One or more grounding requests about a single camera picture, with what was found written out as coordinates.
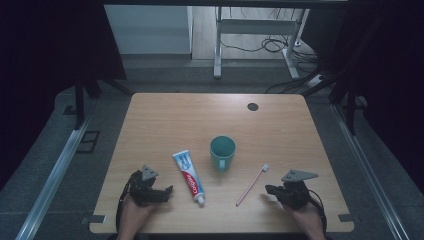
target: metal frame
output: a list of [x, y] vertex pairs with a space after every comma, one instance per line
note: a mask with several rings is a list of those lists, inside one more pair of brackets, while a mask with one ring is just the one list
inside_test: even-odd
[[299, 79], [299, 73], [293, 63], [291, 54], [296, 43], [297, 36], [302, 26], [305, 9], [301, 9], [296, 21], [287, 20], [246, 20], [246, 19], [222, 19], [222, 7], [218, 7], [216, 19], [216, 46], [213, 76], [221, 78], [221, 35], [222, 34], [260, 34], [260, 35], [290, 35], [287, 49], [282, 54], [289, 68], [292, 79]]

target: human hand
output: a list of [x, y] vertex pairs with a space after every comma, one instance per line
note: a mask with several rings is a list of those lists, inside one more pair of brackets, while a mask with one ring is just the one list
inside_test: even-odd
[[284, 209], [293, 217], [297, 226], [310, 240], [325, 240], [324, 230], [318, 209], [308, 203], [305, 207], [294, 210], [283, 204]]
[[149, 203], [146, 206], [139, 207], [135, 203], [134, 198], [130, 194], [127, 194], [122, 205], [117, 240], [133, 240], [134, 236], [157, 206], [158, 204]]

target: wall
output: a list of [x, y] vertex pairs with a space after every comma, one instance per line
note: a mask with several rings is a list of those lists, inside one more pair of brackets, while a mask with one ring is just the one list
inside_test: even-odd
[[190, 54], [192, 7], [105, 5], [120, 54]]

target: metal bracket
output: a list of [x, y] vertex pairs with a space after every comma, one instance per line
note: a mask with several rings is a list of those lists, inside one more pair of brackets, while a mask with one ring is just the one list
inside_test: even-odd
[[159, 175], [159, 173], [157, 173], [156, 171], [154, 171], [153, 169], [151, 169], [147, 165], [143, 165], [141, 172], [143, 173], [142, 177], [141, 177], [141, 179], [143, 181], [152, 179], [152, 178], [157, 177]]
[[306, 179], [316, 178], [318, 174], [291, 169], [282, 179], [283, 182], [299, 182]]

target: toothpaste tube cap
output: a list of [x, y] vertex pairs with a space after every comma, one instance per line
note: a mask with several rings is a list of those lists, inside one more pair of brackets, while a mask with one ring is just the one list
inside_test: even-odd
[[205, 203], [205, 199], [203, 197], [199, 197], [197, 202], [199, 202], [199, 205], [203, 205]]

